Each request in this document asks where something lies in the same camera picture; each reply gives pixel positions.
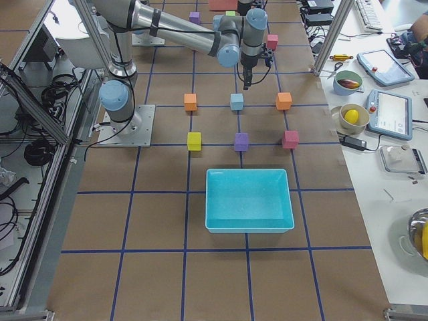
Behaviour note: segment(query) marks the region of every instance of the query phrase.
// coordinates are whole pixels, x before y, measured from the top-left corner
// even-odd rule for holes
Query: yellow ball
[[[350,124],[355,124],[358,122],[358,117],[360,117],[358,110],[350,109],[345,113],[344,119]]]

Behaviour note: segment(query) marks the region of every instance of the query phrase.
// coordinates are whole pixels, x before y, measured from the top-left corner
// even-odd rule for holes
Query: person's arm
[[[425,12],[422,16],[418,18],[412,24],[411,31],[413,31],[413,35],[415,36],[415,39],[420,42],[425,40],[428,37],[428,11]]]

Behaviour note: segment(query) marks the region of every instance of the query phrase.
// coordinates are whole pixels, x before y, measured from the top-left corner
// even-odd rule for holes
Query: metal pot
[[[408,255],[418,255],[428,263],[422,252],[422,228],[425,224],[428,224],[428,209],[420,209],[411,216],[407,225],[408,236],[401,236],[399,244]]]

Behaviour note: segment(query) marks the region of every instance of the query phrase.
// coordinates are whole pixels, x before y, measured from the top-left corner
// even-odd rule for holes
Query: yellow handle tool
[[[333,55],[330,56],[330,59],[332,59],[334,62],[344,62],[348,59],[354,59],[354,56],[348,56],[348,55]]]
[[[422,228],[422,255],[428,259],[428,222]]]

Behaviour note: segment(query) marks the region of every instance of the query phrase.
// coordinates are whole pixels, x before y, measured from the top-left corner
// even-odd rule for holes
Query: beige bowl
[[[351,124],[350,122],[347,122],[344,118],[344,115],[350,109],[355,109],[359,114],[358,120],[356,121],[355,124]],[[349,134],[359,134],[360,132],[362,132],[366,128],[366,125],[368,124],[369,120],[370,120],[370,114],[368,113],[366,108],[363,108],[360,105],[346,104],[340,108],[340,113],[339,113],[340,125],[346,128]]]

